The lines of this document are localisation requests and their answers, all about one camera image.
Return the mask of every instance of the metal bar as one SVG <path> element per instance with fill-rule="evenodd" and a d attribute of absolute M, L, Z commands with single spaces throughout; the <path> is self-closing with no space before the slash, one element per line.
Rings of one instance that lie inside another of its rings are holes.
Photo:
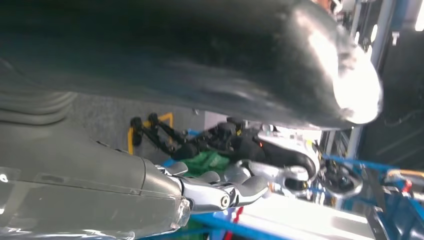
<path fill-rule="evenodd" d="M 350 36 L 352 38 L 355 37 L 358 30 L 359 17 L 361 15 L 361 10 L 362 10 L 362 2 L 357 1 L 355 5 L 355 14 L 353 15 L 353 20 L 352 20 L 352 27 L 350 28 Z"/>
<path fill-rule="evenodd" d="M 328 154 L 328 155 L 331 154 L 335 135 L 336 135 L 336 131 L 330 131 L 329 134 L 328 134 L 327 146 L 325 148 L 325 153 Z"/>
<path fill-rule="evenodd" d="M 378 68 L 379 65 L 379 61 L 386 42 L 386 36 L 391 26 L 391 19 L 395 4 L 395 0 L 383 0 L 383 3 L 381 4 L 380 13 L 377 20 L 377 34 L 375 36 L 375 41 L 372 44 L 371 53 L 371 63 L 375 68 Z M 347 158 L 356 158 L 362 131 L 363 127 L 361 126 L 352 129 L 349 144 L 347 146 Z"/>

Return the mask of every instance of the robotic hand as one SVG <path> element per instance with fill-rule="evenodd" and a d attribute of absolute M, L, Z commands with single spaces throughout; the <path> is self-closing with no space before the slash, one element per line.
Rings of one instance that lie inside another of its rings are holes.
<path fill-rule="evenodd" d="M 374 67 L 320 6 L 228 3 L 0 1 L 1 239 L 151 236 L 263 191 L 262 180 L 206 183 L 91 141 L 66 119 L 74 92 L 298 129 L 379 115 Z"/>
<path fill-rule="evenodd" d="M 177 162 L 171 168 L 156 167 L 179 185 L 182 195 L 190 201 L 192 214 L 246 206 L 268 190 L 268 181 L 260 176 L 250 177 L 239 184 L 222 182 L 214 171 L 208 171 L 198 178 L 184 177 L 182 175 L 188 168 L 183 162 Z"/>

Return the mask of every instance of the gray carpet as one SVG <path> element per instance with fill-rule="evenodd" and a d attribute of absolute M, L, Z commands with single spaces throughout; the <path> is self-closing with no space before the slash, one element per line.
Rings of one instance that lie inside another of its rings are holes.
<path fill-rule="evenodd" d="M 128 129 L 132 117 L 147 116 L 156 112 L 159 116 L 173 113 L 173 126 L 178 130 L 191 128 L 203 130 L 205 113 L 194 114 L 192 109 L 170 105 L 133 101 L 113 97 L 80 94 L 72 105 L 69 118 L 80 123 L 95 141 L 108 144 L 111 148 L 128 150 Z M 160 164 L 169 157 L 156 150 L 147 138 L 140 147 L 134 148 L 134 155 Z"/>

